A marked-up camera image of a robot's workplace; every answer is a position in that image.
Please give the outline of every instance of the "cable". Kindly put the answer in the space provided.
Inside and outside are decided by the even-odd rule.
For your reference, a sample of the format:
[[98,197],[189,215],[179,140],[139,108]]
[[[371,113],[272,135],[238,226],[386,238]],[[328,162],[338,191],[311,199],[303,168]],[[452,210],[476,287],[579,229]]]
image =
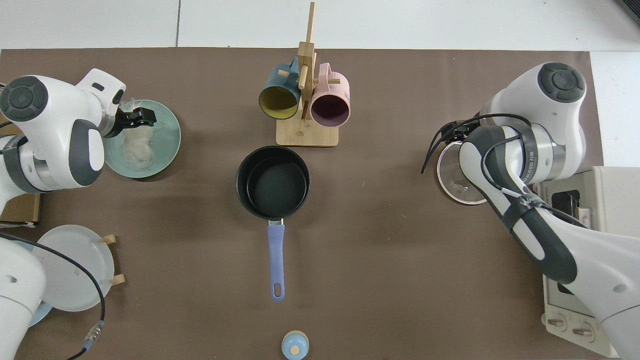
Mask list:
[[438,132],[436,133],[436,135],[433,137],[433,140],[431,141],[431,145],[429,145],[429,149],[427,150],[427,155],[424,158],[424,163],[422,164],[422,170],[420,171],[421,174],[424,174],[424,169],[427,167],[427,163],[429,162],[429,159],[432,157],[433,153],[436,151],[436,148],[438,147],[438,145],[440,145],[441,142],[447,141],[448,138],[450,138],[454,131],[471,123],[474,121],[478,121],[478,120],[482,120],[482,119],[488,119],[490,117],[509,117],[512,119],[518,119],[521,120],[522,122],[524,122],[525,124],[527,124],[528,126],[531,126],[531,122],[529,121],[529,119],[520,116],[520,115],[516,115],[516,114],[510,114],[510,113],[495,113],[495,114],[486,114],[486,115],[480,115],[480,116],[476,116],[476,117],[472,117],[471,119],[467,119],[464,120],[463,122],[460,122],[458,125],[456,125],[455,127],[449,129],[446,133],[442,134],[442,136],[440,137],[440,139],[438,140],[438,142],[433,145],[433,143],[435,142],[436,138],[438,137],[438,135],[440,133],[442,133],[442,131],[447,127],[450,126],[451,124],[455,124],[455,122],[453,123],[448,123],[445,126],[441,127],[440,130],[438,130]]
[[78,357],[81,357],[82,354],[84,354],[86,352],[86,349],[83,348],[82,350],[80,350],[76,355],[73,355],[72,357],[68,358],[67,360],[74,360],[77,359]]
[[483,155],[482,158],[480,159],[480,170],[482,171],[482,175],[484,176],[484,178],[487,180],[488,183],[490,183],[494,188],[502,191],[504,189],[503,186],[500,186],[498,184],[495,183],[495,181],[493,181],[493,179],[491,179],[489,177],[489,174],[487,174],[486,170],[486,157],[489,156],[489,153],[492,152],[498,145],[503,145],[506,144],[508,142],[512,142],[513,140],[517,140],[521,138],[520,135],[516,135],[516,136],[512,136],[510,138],[506,138],[504,140],[501,140],[495,144],[493,144]]
[[19,241],[19,242],[22,242],[22,243],[27,243],[29,245],[33,245],[33,246],[38,247],[40,249],[46,250],[46,251],[50,252],[51,254],[57,255],[57,256],[63,258],[64,260],[67,260],[69,263],[72,263],[75,267],[77,267],[82,272],[84,272],[89,277],[89,279],[91,279],[91,282],[95,286],[95,289],[98,291],[98,296],[100,297],[100,321],[91,328],[91,330],[89,331],[89,333],[85,337],[84,345],[83,345],[82,350],[80,350],[80,352],[78,352],[76,355],[73,355],[72,357],[70,357],[68,360],[77,359],[82,354],[84,354],[85,352],[89,351],[89,348],[91,348],[93,343],[97,340],[98,335],[100,334],[100,330],[102,329],[102,326],[104,325],[104,308],[105,308],[104,295],[102,294],[102,290],[100,289],[100,285],[95,280],[93,275],[89,272],[89,270],[87,270],[84,266],[80,265],[77,261],[75,261],[72,258],[62,254],[61,252],[58,252],[57,250],[54,250],[54,249],[52,249],[52,248],[50,248],[48,246],[42,245],[41,243],[34,243],[32,241],[25,240],[25,239],[23,239],[23,238],[21,238],[19,236],[7,234],[4,231],[0,231],[0,237],[6,238],[6,239],[9,239],[9,240],[13,240],[13,241]]
[[563,220],[565,222],[568,222],[571,225],[576,225],[576,226],[579,226],[579,227],[583,227],[585,229],[589,229],[583,223],[581,223],[580,220],[578,220],[578,219],[574,218],[573,216],[565,213],[564,211],[560,211],[558,209],[551,208],[548,205],[542,205],[542,208],[545,209],[545,210],[549,210],[557,218],[559,218],[560,220]]

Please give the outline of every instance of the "wooden stand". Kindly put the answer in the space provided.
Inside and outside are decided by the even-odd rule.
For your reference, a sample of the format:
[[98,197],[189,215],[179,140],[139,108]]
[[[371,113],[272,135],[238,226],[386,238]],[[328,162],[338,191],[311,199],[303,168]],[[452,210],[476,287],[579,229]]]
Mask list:
[[[116,243],[116,236],[114,234],[110,234],[110,235],[107,235],[107,236],[101,238],[100,241],[105,243],[105,244],[107,244],[107,245],[115,244]],[[123,282],[125,282],[124,274],[118,274],[118,275],[114,276],[113,279],[109,280],[109,283],[112,286],[122,284]]]
[[314,92],[316,52],[311,35],[314,27],[316,3],[311,2],[307,24],[307,41],[298,46],[298,65],[301,90],[298,112],[287,120],[276,121],[276,143],[281,146],[333,147],[338,145],[338,128],[324,127],[311,119],[309,105]]

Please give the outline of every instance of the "blue mug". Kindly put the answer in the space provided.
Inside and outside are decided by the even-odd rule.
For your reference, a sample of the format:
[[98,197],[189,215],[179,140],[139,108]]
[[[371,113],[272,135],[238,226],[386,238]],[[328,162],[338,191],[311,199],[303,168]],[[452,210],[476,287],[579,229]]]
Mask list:
[[[279,75],[280,70],[288,72],[289,75]],[[299,71],[297,57],[290,64],[281,63],[271,70],[267,83],[258,96],[260,109],[265,114],[274,119],[284,120],[298,112],[300,103]]]

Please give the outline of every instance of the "cardboard box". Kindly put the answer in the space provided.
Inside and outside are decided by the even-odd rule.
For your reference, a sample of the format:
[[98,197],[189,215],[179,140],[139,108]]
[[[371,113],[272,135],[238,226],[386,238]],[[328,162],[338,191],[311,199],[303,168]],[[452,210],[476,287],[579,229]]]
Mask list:
[[[8,125],[0,128],[0,136],[16,135],[21,131],[16,125]],[[40,194],[24,194],[9,200],[0,215],[1,226],[26,226],[35,227],[40,221]]]

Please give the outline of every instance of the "mug rack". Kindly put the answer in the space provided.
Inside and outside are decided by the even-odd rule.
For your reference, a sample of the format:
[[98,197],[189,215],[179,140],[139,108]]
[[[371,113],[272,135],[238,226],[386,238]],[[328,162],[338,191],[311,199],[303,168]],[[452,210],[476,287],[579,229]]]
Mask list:
[[[276,143],[281,146],[333,147],[338,145],[338,128],[319,125],[311,119],[309,110],[314,83],[317,83],[317,78],[314,77],[316,50],[311,41],[315,16],[316,3],[311,2],[307,22],[307,39],[301,41],[298,46],[300,105],[298,112],[293,117],[286,120],[276,120]],[[278,74],[281,76],[289,75],[283,70]],[[339,81],[340,79],[332,79],[330,83],[339,83]]]

